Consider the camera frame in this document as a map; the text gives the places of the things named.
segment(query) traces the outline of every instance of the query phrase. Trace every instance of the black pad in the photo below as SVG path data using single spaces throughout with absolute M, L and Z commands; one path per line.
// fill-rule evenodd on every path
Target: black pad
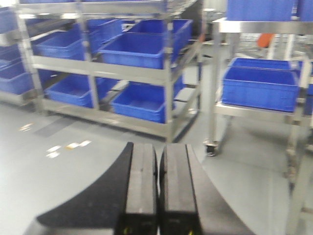
M 186 179 L 188 175 L 186 169 L 189 169 L 189 180 Z M 171 171 L 184 171 L 184 176 L 178 177 L 181 173 L 173 174 Z M 180 199 L 178 202 L 174 201 L 177 192 L 190 189 L 190 181 L 193 187 L 191 204 L 196 206 L 197 219 L 190 210 L 191 208 L 180 207 Z M 173 221 L 185 227 L 180 234 L 254 235 L 217 191 L 190 145 L 171 144 L 164 149 L 160 167 L 160 185 L 160 207 L 163 216 L 173 218 L 175 215 L 174 220 L 161 219 L 162 235 L 172 234 Z M 190 197 L 186 195 L 183 198 L 191 201 Z
M 140 168 L 143 156 L 145 167 Z M 111 167 L 87 189 L 38 216 L 25 235 L 130 235 L 145 229 L 157 231 L 157 165 L 150 144 L 128 143 Z M 145 191 L 132 190 L 141 182 Z M 145 201 L 139 208 L 133 198 Z M 128 226 L 129 215 L 134 217 Z

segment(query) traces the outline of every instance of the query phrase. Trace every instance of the caster wheel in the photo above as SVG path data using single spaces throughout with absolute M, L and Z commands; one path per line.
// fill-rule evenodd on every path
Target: caster wheel
M 206 147 L 206 155 L 208 157 L 214 157 L 216 155 L 216 148 L 213 146 Z

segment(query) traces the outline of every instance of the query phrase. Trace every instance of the metal pole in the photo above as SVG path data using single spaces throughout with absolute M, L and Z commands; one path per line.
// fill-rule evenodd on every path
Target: metal pole
M 219 32 L 219 23 L 213 23 L 213 37 L 214 37 L 214 47 L 213 47 L 213 64 L 212 73 L 209 83 L 209 122 L 208 122 L 208 139 L 204 141 L 206 145 L 206 152 L 208 156 L 215 156 L 216 148 L 218 147 L 216 143 L 216 114 L 215 103 L 216 103 L 216 91 L 219 79 L 220 71 L 220 43 L 221 34 Z
M 275 47 L 276 47 L 276 40 L 275 37 L 272 39 L 269 48 L 268 48 L 268 56 L 267 59 L 268 60 L 272 60 L 274 59 L 274 55 L 275 55 Z
M 291 132 L 288 139 L 286 154 L 288 157 L 288 178 L 290 183 L 294 184 L 297 174 L 297 157 L 296 148 L 299 136 L 300 126 L 298 123 L 301 121 L 303 116 L 303 110 L 306 103 L 307 89 L 309 87 L 309 78 L 312 71 L 312 64 L 310 63 L 307 56 L 304 56 L 301 77 L 300 77 L 300 92 L 296 102 L 296 108 L 294 111 L 293 122 L 291 126 Z
M 165 60 L 164 69 L 166 75 L 165 81 L 165 123 L 167 126 L 167 138 L 166 142 L 171 143 L 173 141 L 174 129 L 173 129 L 173 84 L 172 84 L 172 70 L 171 60 L 173 53 L 173 21 L 171 17 L 168 17 L 163 21 L 167 29 L 167 37 L 165 37 Z
M 25 19 L 20 18 L 19 4 L 20 4 L 20 0 L 16 0 L 15 4 L 13 5 L 13 7 L 15 8 L 18 28 L 21 34 L 21 40 L 18 42 L 18 46 L 19 46 L 19 50 L 21 53 L 24 69 L 31 74 L 34 88 L 37 93 L 37 98 L 34 99 L 36 111 L 42 112 L 44 110 L 44 105 L 43 105 L 44 92 L 41 86 L 41 81 L 39 78 L 38 70 L 32 66 L 33 64 L 32 63 L 32 56 L 33 56 L 32 46 L 31 46 L 29 35 L 28 35 Z
M 306 147 L 306 154 L 302 158 L 297 182 L 292 193 L 286 228 L 287 235 L 296 235 L 296 230 L 298 227 L 302 208 L 304 207 L 312 170 L 313 145 L 308 144 Z
M 230 50 L 229 50 L 229 59 L 235 57 L 236 53 L 238 52 L 240 43 L 240 33 L 231 33 L 230 34 Z
M 91 49 L 90 49 L 90 43 L 89 43 L 89 31 L 88 31 L 88 27 L 86 24 L 86 19 L 85 19 L 84 14 L 83 14 L 82 1 L 76 0 L 76 2 L 79 5 L 79 7 L 78 7 L 78 14 L 79 14 L 78 23 L 80 26 L 81 35 L 83 37 L 85 60 L 88 62 L 92 62 L 92 55 L 91 55 Z M 89 87 L 91 90 L 91 98 L 92 98 L 93 108 L 96 110 L 99 110 L 100 106 L 99 106 L 96 78 L 91 75 L 92 68 L 89 68 L 89 70 L 90 70 L 90 74 L 88 75 L 88 81 L 89 81 Z
M 291 59 L 294 40 L 295 40 L 295 34 L 288 35 L 288 42 L 287 42 L 284 60 L 290 60 Z

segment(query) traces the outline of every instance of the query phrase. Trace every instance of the metal cart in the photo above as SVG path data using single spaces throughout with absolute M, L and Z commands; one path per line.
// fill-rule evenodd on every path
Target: metal cart
M 262 121 L 273 121 L 291 125 L 287 155 L 289 157 L 288 177 L 291 183 L 295 182 L 297 172 L 296 145 L 298 141 L 299 126 L 310 126 L 311 116 L 303 115 L 303 108 L 306 102 L 307 89 L 310 83 L 311 64 L 304 53 L 302 58 L 305 65 L 301 72 L 300 93 L 297 99 L 297 106 L 293 113 L 273 111 L 267 109 L 250 108 L 245 106 L 226 105 L 221 103 L 220 96 L 222 83 L 220 78 L 220 42 L 221 33 L 231 33 L 231 57 L 234 57 L 241 33 L 278 33 L 278 34 L 313 34 L 313 23 L 309 22 L 244 22 L 227 21 L 225 18 L 214 22 L 214 58 L 212 77 L 210 81 L 210 101 L 208 119 L 208 139 L 204 141 L 208 156 L 215 156 L 218 152 L 219 143 L 216 137 L 217 126 L 216 115 L 227 115 L 231 117 L 252 118 Z
M 75 2 L 62 3 L 23 3 L 16 4 L 19 29 L 22 33 L 24 50 L 27 51 L 26 58 L 30 63 L 35 89 L 37 90 L 37 107 L 40 111 L 52 111 L 70 116 L 76 116 L 100 123 L 105 123 L 117 127 L 127 128 L 143 133 L 148 133 L 166 138 L 167 142 L 172 142 L 175 138 L 181 137 L 184 130 L 188 128 L 196 119 L 200 110 L 201 96 L 201 43 L 204 30 L 198 39 L 193 42 L 188 52 L 177 62 L 178 65 L 171 70 L 172 46 L 172 19 L 179 15 L 196 0 L 141 0 L 141 1 L 102 1 L 102 2 Z M 25 25 L 28 18 L 54 18 L 54 19 L 75 19 L 81 28 L 85 47 L 85 61 L 59 59 L 33 55 L 30 46 L 30 34 Z M 164 69 L 148 69 L 114 64 L 94 62 L 90 53 L 88 30 L 86 27 L 87 19 L 162 19 L 168 29 L 168 38 L 165 40 L 165 60 Z M 196 84 L 186 84 L 192 89 L 187 100 L 178 100 L 184 104 L 181 112 L 173 115 L 173 84 L 181 75 L 188 63 L 197 56 L 198 59 L 198 78 Z M 94 108 L 85 108 L 66 103 L 50 100 L 43 94 L 43 88 L 39 82 L 37 69 L 56 70 L 67 73 L 88 75 L 92 93 Z M 150 83 L 163 86 L 165 88 L 166 121 L 157 123 L 139 118 L 123 116 L 110 111 L 101 110 L 97 96 L 95 77 L 107 77 L 134 82 Z M 196 102 L 197 108 L 191 109 Z

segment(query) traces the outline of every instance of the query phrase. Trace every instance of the metal rack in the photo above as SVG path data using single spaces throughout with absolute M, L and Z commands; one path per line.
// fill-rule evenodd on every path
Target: metal rack
M 65 24 L 72 23 L 73 20 L 50 20 L 46 22 L 41 22 L 33 25 L 28 25 L 27 30 L 29 32 L 30 37 L 37 36 L 39 34 L 43 34 L 49 31 L 52 31 L 56 28 L 60 28 Z M 24 64 L 27 64 L 27 60 L 25 56 L 25 50 L 22 46 L 22 35 L 18 29 L 5 32 L 0 34 L 0 47 L 9 47 L 13 44 L 19 44 L 19 49 L 22 54 L 22 60 Z M 37 96 L 37 92 L 35 89 L 29 90 L 23 94 L 12 94 L 0 91 L 0 100 L 9 102 L 17 105 L 25 105 L 31 102 Z
M 31 68 L 56 70 L 68 73 L 88 75 L 89 84 L 92 92 L 92 101 L 94 108 L 85 108 L 61 103 L 47 99 L 43 95 L 43 89 L 39 79 L 33 78 L 36 89 L 38 90 L 37 103 L 42 111 L 52 111 L 80 118 L 85 118 L 100 123 L 110 124 L 118 127 L 132 129 L 166 138 L 167 142 L 174 141 L 175 137 L 179 138 L 184 130 L 188 128 L 198 115 L 200 110 L 201 95 L 201 38 L 204 30 L 202 29 L 199 38 L 193 42 L 190 49 L 177 61 L 174 71 L 171 70 L 171 53 L 172 46 L 172 19 L 179 16 L 186 8 L 194 4 L 197 0 L 140 0 L 140 1 L 104 1 L 104 2 L 75 2 L 62 3 L 30 3 L 16 4 L 16 12 L 19 16 L 19 27 L 22 31 L 24 49 L 29 53 L 26 55 L 27 60 L 31 62 Z M 165 40 L 165 60 L 164 69 L 147 69 L 114 64 L 105 64 L 94 62 L 90 53 L 88 30 L 86 27 L 87 19 L 103 18 L 123 18 L 123 19 L 162 19 L 168 30 L 168 37 Z M 24 19 L 29 18 L 49 18 L 49 19 L 75 19 L 81 28 L 83 35 L 83 44 L 85 47 L 85 61 L 59 59 L 52 57 L 36 56 L 30 50 L 30 35 L 25 28 Z M 197 57 L 198 59 L 198 79 L 196 84 L 186 84 L 193 91 L 188 100 L 184 100 L 184 107 L 177 115 L 173 115 L 173 84 L 181 75 L 187 64 Z M 151 122 L 134 117 L 115 114 L 110 111 L 101 110 L 97 98 L 97 89 L 95 77 L 107 77 L 134 82 L 150 83 L 164 86 L 165 104 L 166 104 L 166 121 L 165 123 Z M 191 109 L 197 101 L 196 112 Z M 186 116 L 191 115 L 187 125 L 181 130 L 181 125 L 185 122 Z
M 209 124 L 208 139 L 204 141 L 208 156 L 215 156 L 218 152 L 219 143 L 216 137 L 216 115 L 228 115 L 232 117 L 252 118 L 262 121 L 273 121 L 290 124 L 291 133 L 287 147 L 289 157 L 289 178 L 292 183 L 296 177 L 295 150 L 298 141 L 299 126 L 310 126 L 311 116 L 303 115 L 303 106 L 306 102 L 307 88 L 311 65 L 304 54 L 305 66 L 301 73 L 300 93 L 297 99 L 297 107 L 293 113 L 272 111 L 266 109 L 250 108 L 236 105 L 226 105 L 220 101 L 222 82 L 220 79 L 220 42 L 221 33 L 231 33 L 233 39 L 239 39 L 241 33 L 278 33 L 278 34 L 313 34 L 313 23 L 310 22 L 244 22 L 227 21 L 224 18 L 214 22 L 214 58 L 212 79 L 210 82 Z M 237 44 L 231 44 L 231 54 L 235 55 Z

